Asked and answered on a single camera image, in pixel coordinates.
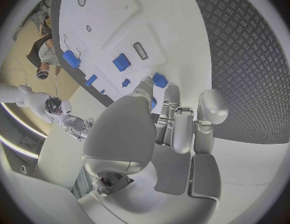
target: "wire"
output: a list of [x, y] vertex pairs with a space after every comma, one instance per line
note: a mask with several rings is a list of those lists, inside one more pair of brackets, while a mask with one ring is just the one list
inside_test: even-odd
[[20, 62], [17, 58], [15, 58], [14, 56], [7, 56], [7, 57], [4, 59], [4, 61], [5, 61], [6, 59], [8, 59], [8, 58], [13, 58], [13, 59], [15, 59], [15, 60], [20, 64], [21, 69], [20, 69], [20, 68], [15, 68], [15, 69], [11, 69], [11, 70], [6, 71], [6, 72], [3, 72], [3, 71], [0, 69], [0, 71], [1, 71], [2, 73], [5, 74], [5, 73], [8, 73], [8, 72], [13, 71], [13, 70], [22, 70], [22, 72], [23, 72], [23, 77], [24, 77], [24, 82], [25, 82], [25, 84], [27, 85], [27, 83], [28, 83], [28, 74], [25, 72], [25, 70], [24, 70], [24, 68], [23, 68], [23, 66], [22, 66], [22, 64], [21, 64], [21, 62]]
[[55, 76], [55, 78], [56, 78], [56, 84], [55, 84], [53, 82], [53, 80], [51, 79], [51, 77], [48, 74], [44, 74], [44, 73], [39, 74], [40, 72], [42, 72], [42, 71], [38, 71], [37, 74], [36, 74], [36, 77], [33, 80], [31, 80], [27, 84], [27, 86], [29, 86], [29, 84], [31, 84], [34, 80], [36, 80], [37, 77], [39, 77], [41, 75], [46, 75], [46, 76], [48, 76], [50, 78], [50, 80], [52, 81], [53, 85], [55, 86], [55, 89], [56, 89], [56, 97], [58, 97], [58, 89], [57, 89], [57, 87], [58, 87], [58, 79], [57, 79], [57, 75], [55, 73], [51, 72], [51, 71], [47, 71], [48, 73], [51, 73], [51, 74], [53, 74]]

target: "humanoid robot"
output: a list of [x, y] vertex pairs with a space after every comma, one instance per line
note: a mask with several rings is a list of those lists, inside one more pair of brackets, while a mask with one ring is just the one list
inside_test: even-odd
[[221, 195], [211, 154], [213, 125], [227, 118], [227, 103], [216, 90], [202, 92], [194, 121], [193, 109], [181, 106], [179, 87], [169, 84], [154, 125], [153, 86], [145, 77], [96, 121], [70, 115], [68, 101], [27, 86], [0, 83], [0, 102], [30, 107], [84, 140], [83, 164], [94, 177], [94, 190], [79, 204], [91, 220], [104, 206], [117, 223], [208, 223]]

